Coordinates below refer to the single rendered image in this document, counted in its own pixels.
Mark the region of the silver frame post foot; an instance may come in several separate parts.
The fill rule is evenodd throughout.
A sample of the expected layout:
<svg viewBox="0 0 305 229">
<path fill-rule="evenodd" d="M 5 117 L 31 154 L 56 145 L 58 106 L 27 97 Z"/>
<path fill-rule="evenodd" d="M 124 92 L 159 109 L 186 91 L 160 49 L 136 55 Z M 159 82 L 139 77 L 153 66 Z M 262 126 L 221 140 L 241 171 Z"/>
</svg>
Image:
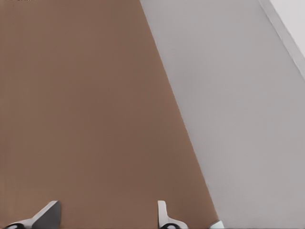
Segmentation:
<svg viewBox="0 0 305 229">
<path fill-rule="evenodd" d="M 225 229 L 224 224 L 221 220 L 218 220 L 211 224 L 208 229 Z"/>
</svg>

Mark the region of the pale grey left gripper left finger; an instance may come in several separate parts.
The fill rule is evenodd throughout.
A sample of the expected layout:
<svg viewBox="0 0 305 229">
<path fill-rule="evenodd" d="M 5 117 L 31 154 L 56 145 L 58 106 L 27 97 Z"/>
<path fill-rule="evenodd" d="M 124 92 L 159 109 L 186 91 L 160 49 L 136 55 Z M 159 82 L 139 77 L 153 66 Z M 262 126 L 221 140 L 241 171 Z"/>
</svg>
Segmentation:
<svg viewBox="0 0 305 229">
<path fill-rule="evenodd" d="M 13 222 L 4 229 L 58 229 L 60 222 L 61 204 L 58 200 L 53 200 L 32 218 Z"/>
</svg>

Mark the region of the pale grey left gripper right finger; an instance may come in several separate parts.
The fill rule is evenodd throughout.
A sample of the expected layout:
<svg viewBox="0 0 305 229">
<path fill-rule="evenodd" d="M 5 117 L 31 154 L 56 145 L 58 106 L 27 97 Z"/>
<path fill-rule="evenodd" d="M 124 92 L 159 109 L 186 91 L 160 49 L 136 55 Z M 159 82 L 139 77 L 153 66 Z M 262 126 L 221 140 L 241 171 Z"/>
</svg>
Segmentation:
<svg viewBox="0 0 305 229">
<path fill-rule="evenodd" d="M 158 200 L 158 228 L 159 229 L 187 229 L 186 223 L 168 216 L 164 200 Z"/>
</svg>

